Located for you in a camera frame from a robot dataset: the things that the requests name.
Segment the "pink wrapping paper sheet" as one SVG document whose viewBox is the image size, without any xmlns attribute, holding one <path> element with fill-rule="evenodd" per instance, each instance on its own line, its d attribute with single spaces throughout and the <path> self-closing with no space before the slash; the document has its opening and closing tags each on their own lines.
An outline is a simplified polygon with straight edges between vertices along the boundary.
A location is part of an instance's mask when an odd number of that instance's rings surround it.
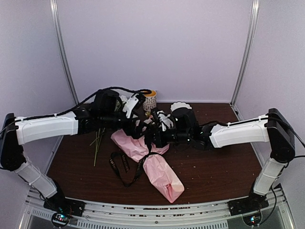
<svg viewBox="0 0 305 229">
<path fill-rule="evenodd" d="M 169 150 L 169 145 L 157 148 L 150 137 L 141 136 L 135 139 L 126 135 L 122 129 L 114 132 L 111 139 L 120 148 L 120 152 L 111 153 L 109 163 L 125 187 L 130 187 L 145 172 L 150 183 L 170 203 L 173 203 L 184 192 L 182 182 L 163 157 L 163 154 Z M 114 161 L 117 156 L 121 157 L 125 172 L 130 170 L 128 157 L 138 163 L 131 182 L 123 181 Z"/>
</svg>

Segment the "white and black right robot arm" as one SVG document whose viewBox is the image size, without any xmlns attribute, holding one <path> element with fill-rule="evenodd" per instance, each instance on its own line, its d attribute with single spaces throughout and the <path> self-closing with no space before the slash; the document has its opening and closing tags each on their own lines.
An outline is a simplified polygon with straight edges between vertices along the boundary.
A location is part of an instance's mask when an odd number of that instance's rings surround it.
<svg viewBox="0 0 305 229">
<path fill-rule="evenodd" d="M 199 150 L 210 150 L 244 143 L 269 143 L 271 153 L 255 179 L 251 195 L 244 200 L 247 210 L 263 202 L 284 167 L 295 157 L 293 128 L 275 108 L 257 118 L 233 123 L 210 121 L 199 124 L 193 109 L 172 108 L 170 114 L 153 109 L 153 123 L 145 130 L 145 142 L 157 148 L 167 144 L 189 144 Z"/>
</svg>

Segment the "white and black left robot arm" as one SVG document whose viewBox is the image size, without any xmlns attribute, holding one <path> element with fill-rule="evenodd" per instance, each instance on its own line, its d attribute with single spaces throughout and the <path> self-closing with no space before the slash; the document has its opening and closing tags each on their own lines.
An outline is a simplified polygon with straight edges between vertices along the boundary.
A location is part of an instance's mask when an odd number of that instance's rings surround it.
<svg viewBox="0 0 305 229">
<path fill-rule="evenodd" d="M 144 95 L 126 98 L 114 90 L 96 93 L 92 103 L 80 105 L 61 114 L 39 117 L 15 117 L 7 114 L 0 135 L 0 167 L 16 173 L 36 188 L 58 212 L 69 204 L 55 181 L 47 177 L 29 159 L 25 149 L 43 149 L 44 143 L 65 135 L 83 135 L 102 128 L 132 129 L 136 118 L 133 113 L 144 102 Z"/>
</svg>

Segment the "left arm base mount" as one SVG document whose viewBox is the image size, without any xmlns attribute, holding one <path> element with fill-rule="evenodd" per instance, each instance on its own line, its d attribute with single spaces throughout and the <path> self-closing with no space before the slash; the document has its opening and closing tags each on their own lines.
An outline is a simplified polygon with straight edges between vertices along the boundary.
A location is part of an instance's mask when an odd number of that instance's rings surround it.
<svg viewBox="0 0 305 229">
<path fill-rule="evenodd" d="M 46 200 L 44 201 L 43 207 L 60 213 L 65 213 L 69 216 L 81 217 L 85 208 L 85 203 L 79 200 L 66 199 L 62 207 L 56 207 Z"/>
</svg>

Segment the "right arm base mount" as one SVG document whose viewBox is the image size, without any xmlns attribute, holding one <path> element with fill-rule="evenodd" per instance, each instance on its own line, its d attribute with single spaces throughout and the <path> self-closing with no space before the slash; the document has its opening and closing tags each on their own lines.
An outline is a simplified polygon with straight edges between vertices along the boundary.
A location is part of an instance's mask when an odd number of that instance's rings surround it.
<svg viewBox="0 0 305 229">
<path fill-rule="evenodd" d="M 231 216 L 246 214 L 253 211 L 259 211 L 262 208 L 266 208 L 269 206 L 267 200 L 259 202 L 257 200 L 251 200 L 249 198 L 231 200 L 227 204 Z"/>
</svg>

